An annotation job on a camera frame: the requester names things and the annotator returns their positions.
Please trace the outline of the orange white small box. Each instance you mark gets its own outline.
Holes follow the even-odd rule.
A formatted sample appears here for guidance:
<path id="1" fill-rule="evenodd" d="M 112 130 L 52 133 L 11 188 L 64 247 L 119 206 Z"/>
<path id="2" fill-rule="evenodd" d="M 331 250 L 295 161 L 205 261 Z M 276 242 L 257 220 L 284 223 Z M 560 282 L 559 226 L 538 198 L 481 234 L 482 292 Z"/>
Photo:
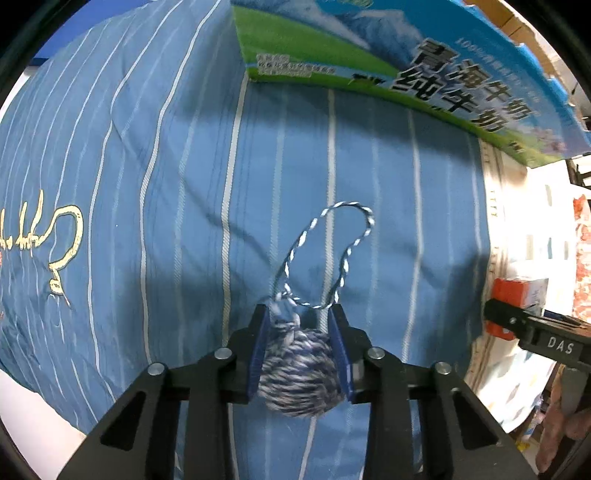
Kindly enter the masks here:
<path id="1" fill-rule="evenodd" d="M 548 279 L 496 278 L 491 298 L 541 315 L 546 303 Z"/>

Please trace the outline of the blue white yarn ball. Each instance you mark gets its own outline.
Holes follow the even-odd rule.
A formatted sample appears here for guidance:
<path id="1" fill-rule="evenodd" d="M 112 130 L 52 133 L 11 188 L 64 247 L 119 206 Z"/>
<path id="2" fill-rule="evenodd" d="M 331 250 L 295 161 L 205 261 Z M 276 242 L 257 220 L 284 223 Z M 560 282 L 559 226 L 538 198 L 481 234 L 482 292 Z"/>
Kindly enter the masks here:
<path id="1" fill-rule="evenodd" d="M 353 208 L 365 217 L 365 229 L 342 252 L 338 277 L 320 303 L 311 303 L 294 293 L 290 286 L 290 266 L 298 250 L 304 247 L 308 234 L 332 211 Z M 273 282 L 273 295 L 266 303 L 270 310 L 271 330 L 266 346 L 259 396 L 267 408 L 294 418 L 315 417 L 327 413 L 345 399 L 345 388 L 339 380 L 338 362 L 329 333 L 301 326 L 300 309 L 327 313 L 339 303 L 342 288 L 349 276 L 349 259 L 353 249 L 372 234 L 374 212 L 356 201 L 339 201 L 325 207 L 311 219 L 290 246 Z"/>

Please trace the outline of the blue striped pillow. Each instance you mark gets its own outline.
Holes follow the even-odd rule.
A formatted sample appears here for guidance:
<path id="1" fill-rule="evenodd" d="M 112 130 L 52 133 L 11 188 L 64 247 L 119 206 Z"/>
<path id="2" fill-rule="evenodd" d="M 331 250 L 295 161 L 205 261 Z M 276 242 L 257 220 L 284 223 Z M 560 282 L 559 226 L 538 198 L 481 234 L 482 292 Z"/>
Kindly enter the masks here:
<path id="1" fill-rule="evenodd" d="M 297 234 L 360 202 L 342 290 L 401 360 L 465 373 L 489 255 L 478 140 L 245 76 L 228 2 L 161 1 L 45 63 L 1 122 L 1 367 L 88 432 L 151 362 L 242 328 Z"/>

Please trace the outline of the milk carton cardboard box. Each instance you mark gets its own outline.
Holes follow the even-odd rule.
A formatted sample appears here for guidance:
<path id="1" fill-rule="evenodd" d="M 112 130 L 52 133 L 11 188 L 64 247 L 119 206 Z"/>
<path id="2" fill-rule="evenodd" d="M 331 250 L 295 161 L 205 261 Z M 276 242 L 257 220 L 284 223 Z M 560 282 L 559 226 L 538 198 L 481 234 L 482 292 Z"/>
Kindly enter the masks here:
<path id="1" fill-rule="evenodd" d="M 561 83 L 462 1 L 235 1 L 249 77 L 351 90 L 431 114 L 535 168 L 590 149 Z"/>

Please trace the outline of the white patterned bedsheet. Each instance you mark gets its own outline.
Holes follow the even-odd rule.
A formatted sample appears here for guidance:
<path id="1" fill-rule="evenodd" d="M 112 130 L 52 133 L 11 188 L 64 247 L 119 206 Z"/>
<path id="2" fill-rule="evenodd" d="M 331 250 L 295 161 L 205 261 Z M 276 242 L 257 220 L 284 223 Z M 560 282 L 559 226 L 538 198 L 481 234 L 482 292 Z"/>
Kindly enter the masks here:
<path id="1" fill-rule="evenodd" d="M 488 263 L 483 332 L 472 347 L 467 384 L 511 432 L 535 409 L 555 363 L 530 351 L 534 314 L 568 315 L 576 284 L 574 186 L 564 163 L 527 168 L 479 144 Z"/>

